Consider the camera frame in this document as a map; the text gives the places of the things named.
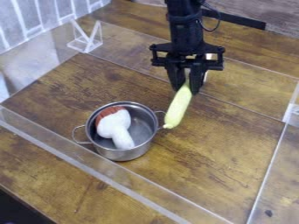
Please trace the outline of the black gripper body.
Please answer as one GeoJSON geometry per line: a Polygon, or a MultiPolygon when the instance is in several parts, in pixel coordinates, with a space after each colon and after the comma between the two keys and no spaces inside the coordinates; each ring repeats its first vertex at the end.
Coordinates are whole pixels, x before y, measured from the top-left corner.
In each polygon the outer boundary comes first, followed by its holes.
{"type": "Polygon", "coordinates": [[[220,71],[224,68],[223,46],[211,45],[203,40],[203,27],[200,20],[187,22],[169,22],[171,41],[163,44],[152,44],[152,65],[168,67],[176,65],[188,68],[195,64],[188,56],[201,58],[203,68],[220,71]]]}

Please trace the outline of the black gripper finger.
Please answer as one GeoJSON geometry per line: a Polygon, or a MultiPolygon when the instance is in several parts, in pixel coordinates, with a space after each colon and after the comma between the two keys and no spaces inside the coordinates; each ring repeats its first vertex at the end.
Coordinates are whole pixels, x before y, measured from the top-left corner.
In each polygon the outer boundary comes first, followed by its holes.
{"type": "Polygon", "coordinates": [[[177,91],[185,82],[184,69],[177,67],[176,65],[169,65],[165,70],[172,89],[177,91]]]}
{"type": "Polygon", "coordinates": [[[201,64],[191,66],[189,88],[191,88],[191,93],[193,95],[196,95],[199,93],[200,88],[203,86],[205,72],[207,72],[207,69],[204,68],[204,66],[201,64]]]}

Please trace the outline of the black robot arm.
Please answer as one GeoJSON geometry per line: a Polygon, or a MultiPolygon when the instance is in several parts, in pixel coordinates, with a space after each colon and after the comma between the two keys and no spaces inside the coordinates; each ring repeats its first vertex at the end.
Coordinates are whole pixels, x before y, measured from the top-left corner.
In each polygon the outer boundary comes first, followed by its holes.
{"type": "Polygon", "coordinates": [[[201,6],[216,13],[205,0],[164,0],[169,23],[171,42],[152,44],[152,65],[164,67],[172,89],[177,91],[185,82],[184,69],[189,68],[189,89],[196,95],[203,86],[208,70],[224,69],[223,46],[211,45],[203,40],[203,32],[213,32],[201,22],[201,6]]]}

